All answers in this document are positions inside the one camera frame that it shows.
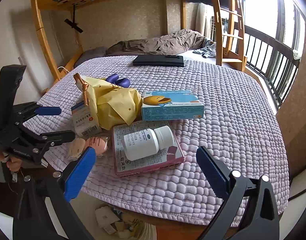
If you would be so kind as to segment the person's left hand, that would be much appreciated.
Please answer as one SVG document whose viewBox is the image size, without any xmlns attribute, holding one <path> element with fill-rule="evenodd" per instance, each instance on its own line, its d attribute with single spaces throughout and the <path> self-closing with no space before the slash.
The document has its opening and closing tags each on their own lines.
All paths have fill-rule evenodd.
<svg viewBox="0 0 306 240">
<path fill-rule="evenodd" d="M 4 154 L 0 150 L 0 162 L 4 160 Z M 8 161 L 6 162 L 7 167 L 12 172 L 18 172 L 22 166 L 23 161 L 21 159 L 18 159 L 16 157 L 10 157 Z"/>
</svg>

